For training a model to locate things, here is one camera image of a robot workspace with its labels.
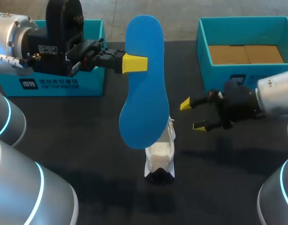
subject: robotic arm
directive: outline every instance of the robotic arm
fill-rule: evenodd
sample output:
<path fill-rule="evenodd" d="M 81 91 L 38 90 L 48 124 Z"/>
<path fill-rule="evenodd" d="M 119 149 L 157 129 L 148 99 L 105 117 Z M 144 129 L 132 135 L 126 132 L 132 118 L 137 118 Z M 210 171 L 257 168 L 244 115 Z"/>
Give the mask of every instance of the robotic arm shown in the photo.
<path fill-rule="evenodd" d="M 211 90 L 201 99 L 189 97 L 181 104 L 180 110 L 195 108 L 205 103 L 215 105 L 220 119 L 215 122 L 204 120 L 194 123 L 193 129 L 229 129 L 235 122 L 246 119 L 287 115 L 288 71 L 259 80 L 254 90 L 229 81 L 225 84 L 223 93 Z"/>
<path fill-rule="evenodd" d="M 38 72 L 74 76 L 95 67 L 115 73 L 146 71 L 148 59 L 119 49 L 104 48 L 103 38 L 85 40 L 79 0 L 49 0 L 46 26 L 24 15 L 0 13 L 0 73 L 28 75 Z M 130 62 L 138 61 L 137 67 Z"/>

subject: brown cardboard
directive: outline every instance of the brown cardboard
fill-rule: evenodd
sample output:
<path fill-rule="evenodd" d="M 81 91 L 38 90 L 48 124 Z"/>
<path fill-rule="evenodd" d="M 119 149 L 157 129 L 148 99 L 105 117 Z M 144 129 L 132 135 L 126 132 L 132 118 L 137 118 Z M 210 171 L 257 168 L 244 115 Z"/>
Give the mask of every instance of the brown cardboard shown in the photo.
<path fill-rule="evenodd" d="M 244 46 L 230 46 L 233 64 L 250 64 Z"/>
<path fill-rule="evenodd" d="M 245 50 L 251 64 L 284 63 L 275 45 L 245 45 Z"/>
<path fill-rule="evenodd" d="M 284 63 L 275 45 L 209 45 L 214 65 Z"/>

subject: black shoe sole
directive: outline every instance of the black shoe sole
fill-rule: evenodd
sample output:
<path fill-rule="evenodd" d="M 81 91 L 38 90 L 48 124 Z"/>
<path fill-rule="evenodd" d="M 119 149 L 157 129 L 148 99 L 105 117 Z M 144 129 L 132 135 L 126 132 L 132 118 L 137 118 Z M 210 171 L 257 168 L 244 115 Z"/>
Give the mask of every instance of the black shoe sole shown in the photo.
<path fill-rule="evenodd" d="M 165 185 L 174 181 L 174 177 L 170 172 L 166 172 L 162 168 L 158 168 L 154 172 L 151 172 L 145 177 L 147 181 L 157 185 Z"/>

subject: blue insole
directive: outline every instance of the blue insole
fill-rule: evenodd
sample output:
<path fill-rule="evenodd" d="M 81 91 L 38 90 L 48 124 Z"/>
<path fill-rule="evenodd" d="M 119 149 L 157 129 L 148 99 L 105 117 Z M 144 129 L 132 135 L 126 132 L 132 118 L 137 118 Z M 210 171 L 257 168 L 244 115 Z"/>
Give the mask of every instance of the blue insole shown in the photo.
<path fill-rule="evenodd" d="M 130 72 L 129 92 L 119 118 L 124 142 L 131 148 L 151 146 L 162 135 L 169 119 L 164 83 L 164 37 L 159 21 L 150 15 L 133 18 L 126 30 L 129 55 L 148 57 L 148 70 Z"/>

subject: white shoe upper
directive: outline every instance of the white shoe upper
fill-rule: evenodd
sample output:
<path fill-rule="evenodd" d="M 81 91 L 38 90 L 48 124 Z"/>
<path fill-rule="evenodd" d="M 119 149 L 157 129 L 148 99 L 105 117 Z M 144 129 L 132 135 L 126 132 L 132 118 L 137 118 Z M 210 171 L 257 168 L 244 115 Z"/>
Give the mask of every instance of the white shoe upper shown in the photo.
<path fill-rule="evenodd" d="M 145 148 L 146 163 L 152 173 L 158 168 L 163 168 L 166 172 L 169 172 L 172 167 L 175 151 L 174 139 L 176 137 L 172 121 L 169 117 L 162 136 L 153 145 Z"/>

